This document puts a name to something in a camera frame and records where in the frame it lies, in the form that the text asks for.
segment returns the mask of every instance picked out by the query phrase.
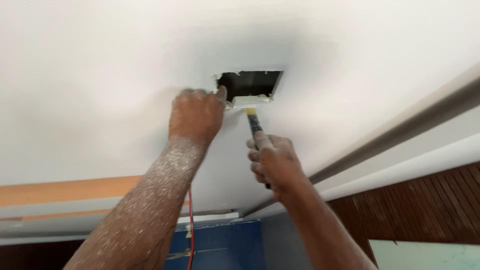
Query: orange stripe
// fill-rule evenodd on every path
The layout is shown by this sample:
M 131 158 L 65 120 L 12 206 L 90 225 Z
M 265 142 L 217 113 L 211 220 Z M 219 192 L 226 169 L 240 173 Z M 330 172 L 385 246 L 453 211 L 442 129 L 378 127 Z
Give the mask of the orange stripe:
M 183 202 L 184 206 L 189 205 L 189 201 Z M 71 213 L 59 213 L 59 214 L 45 214 L 37 216 L 25 216 L 25 217 L 15 217 L 15 218 L 4 218 L 0 221 L 35 221 L 43 219 L 53 219 L 53 218 L 65 218 L 65 217 L 74 217 L 74 216 L 83 216 L 83 215 L 94 215 L 94 214 L 104 214 L 109 213 L 112 209 L 100 209 L 100 210 L 91 210 L 91 211 L 81 211 L 81 212 L 71 212 Z
M 28 217 L 23 217 L 22 221 L 35 221 L 35 220 L 65 218 L 65 217 L 74 217 L 74 216 L 83 216 L 83 215 L 106 214 L 106 213 L 109 213 L 110 211 L 112 211 L 112 209 L 101 209 L 101 210 L 82 211 L 82 212 L 73 212 L 73 213 L 60 213 L 60 214 L 48 214 L 48 215 L 39 215 L 39 216 L 28 216 Z
M 140 177 L 0 186 L 0 207 L 124 196 Z

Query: wrist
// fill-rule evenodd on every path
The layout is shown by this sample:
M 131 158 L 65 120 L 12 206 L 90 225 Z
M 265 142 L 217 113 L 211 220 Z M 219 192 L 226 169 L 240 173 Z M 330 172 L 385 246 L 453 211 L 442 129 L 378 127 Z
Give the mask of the wrist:
M 192 140 L 188 137 L 170 136 L 167 149 L 185 151 L 196 155 L 204 155 L 210 144 L 203 140 Z
M 203 151 L 206 151 L 210 146 L 212 140 L 208 140 L 203 136 L 186 136 L 186 135 L 169 135 L 168 136 L 168 146 L 183 146 L 185 144 L 191 145 L 192 147 L 201 148 Z
M 300 178 L 297 181 L 283 188 L 280 196 L 280 202 L 285 205 L 296 205 L 300 200 L 311 197 L 317 191 L 307 177 Z

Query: black grip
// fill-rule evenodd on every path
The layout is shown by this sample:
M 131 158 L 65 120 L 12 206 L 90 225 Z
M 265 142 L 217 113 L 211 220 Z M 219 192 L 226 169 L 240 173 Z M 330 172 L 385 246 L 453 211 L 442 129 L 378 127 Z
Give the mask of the black grip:
M 258 121 L 258 117 L 256 114 L 247 114 L 248 123 L 250 124 L 250 130 L 252 131 L 252 136 L 255 137 L 255 132 L 263 131 L 262 127 L 260 126 L 260 121 Z M 266 189 L 272 189 L 270 184 L 265 184 Z

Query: wooden slat paneling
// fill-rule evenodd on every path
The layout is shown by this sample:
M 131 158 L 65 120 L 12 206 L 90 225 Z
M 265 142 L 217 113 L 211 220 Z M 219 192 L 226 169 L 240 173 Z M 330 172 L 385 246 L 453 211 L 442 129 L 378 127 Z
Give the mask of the wooden slat paneling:
M 480 162 L 329 204 L 372 260 L 368 239 L 480 245 Z

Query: hand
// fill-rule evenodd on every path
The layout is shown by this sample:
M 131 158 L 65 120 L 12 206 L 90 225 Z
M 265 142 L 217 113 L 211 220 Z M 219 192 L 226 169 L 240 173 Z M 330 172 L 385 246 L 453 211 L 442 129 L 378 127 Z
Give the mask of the hand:
M 188 138 L 208 147 L 220 130 L 225 109 L 227 89 L 218 88 L 217 94 L 204 90 L 182 91 L 172 102 L 168 140 Z
M 247 147 L 251 149 L 248 158 L 252 172 L 258 182 L 271 185 L 276 200 L 282 201 L 282 195 L 298 184 L 310 184 L 290 139 L 257 131 Z

